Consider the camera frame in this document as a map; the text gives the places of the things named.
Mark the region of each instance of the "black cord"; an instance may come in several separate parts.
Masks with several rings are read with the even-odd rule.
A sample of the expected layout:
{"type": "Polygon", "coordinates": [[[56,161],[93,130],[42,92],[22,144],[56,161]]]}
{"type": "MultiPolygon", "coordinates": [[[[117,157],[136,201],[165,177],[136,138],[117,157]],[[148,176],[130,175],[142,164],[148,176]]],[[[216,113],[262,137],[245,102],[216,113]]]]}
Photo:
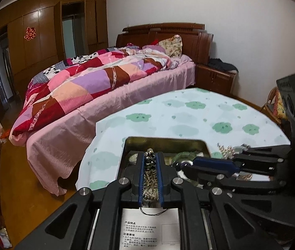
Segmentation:
{"type": "Polygon", "coordinates": [[[142,207],[140,207],[140,211],[141,211],[143,214],[148,215],[148,216],[158,216],[158,215],[161,215],[162,213],[164,213],[165,211],[168,211],[168,210],[169,210],[169,209],[166,209],[166,210],[164,210],[164,211],[162,211],[162,212],[159,212],[159,213],[157,213],[157,214],[148,214],[148,213],[145,213],[145,212],[143,211],[142,207]]]}

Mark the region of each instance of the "wooden headboard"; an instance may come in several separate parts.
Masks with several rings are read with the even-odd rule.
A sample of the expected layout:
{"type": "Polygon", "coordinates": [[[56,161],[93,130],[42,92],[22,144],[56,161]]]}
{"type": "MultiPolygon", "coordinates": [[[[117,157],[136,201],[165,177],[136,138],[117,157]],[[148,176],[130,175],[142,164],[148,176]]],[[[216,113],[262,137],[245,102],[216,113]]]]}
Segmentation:
{"type": "Polygon", "coordinates": [[[167,22],[161,24],[146,24],[123,29],[116,40],[116,47],[126,46],[128,43],[143,47],[152,43],[180,35],[182,38],[182,53],[189,56],[197,64],[208,64],[210,44],[214,35],[204,31],[204,24],[167,22]]]}

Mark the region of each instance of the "yellow floral cushion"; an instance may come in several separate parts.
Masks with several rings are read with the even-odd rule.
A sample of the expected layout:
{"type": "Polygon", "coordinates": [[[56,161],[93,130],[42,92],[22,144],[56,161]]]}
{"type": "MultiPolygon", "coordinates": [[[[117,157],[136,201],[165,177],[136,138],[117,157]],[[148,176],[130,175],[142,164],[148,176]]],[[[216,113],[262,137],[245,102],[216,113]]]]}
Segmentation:
{"type": "Polygon", "coordinates": [[[282,97],[280,94],[280,91],[276,89],[276,94],[275,94],[275,103],[274,103],[274,116],[279,118],[279,119],[288,119],[287,115],[285,113],[284,105],[282,102],[282,97]]]}
{"type": "Polygon", "coordinates": [[[165,49],[169,57],[180,58],[182,55],[182,39],[179,35],[159,41],[158,45],[165,49]]]}

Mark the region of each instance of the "pink bed sheet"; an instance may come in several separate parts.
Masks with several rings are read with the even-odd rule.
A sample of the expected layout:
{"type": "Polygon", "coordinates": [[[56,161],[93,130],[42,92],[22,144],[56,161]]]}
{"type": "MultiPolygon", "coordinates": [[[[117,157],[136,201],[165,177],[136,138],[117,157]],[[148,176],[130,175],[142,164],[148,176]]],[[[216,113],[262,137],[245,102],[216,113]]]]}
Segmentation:
{"type": "Polygon", "coordinates": [[[57,180],[68,178],[83,158],[95,137],[97,121],[150,97],[185,89],[194,83],[195,64],[188,61],[98,97],[32,133],[26,142],[28,163],[45,189],[57,196],[65,194],[57,180]]]}

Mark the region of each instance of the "nightstand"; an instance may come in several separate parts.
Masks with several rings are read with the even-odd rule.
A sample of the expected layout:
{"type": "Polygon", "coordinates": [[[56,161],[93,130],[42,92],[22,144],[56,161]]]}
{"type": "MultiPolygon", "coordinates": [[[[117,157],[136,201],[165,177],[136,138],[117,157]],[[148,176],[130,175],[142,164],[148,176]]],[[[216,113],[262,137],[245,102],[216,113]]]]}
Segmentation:
{"type": "Polygon", "coordinates": [[[209,66],[197,64],[194,87],[213,91],[230,97],[237,74],[222,72],[209,66]]]}

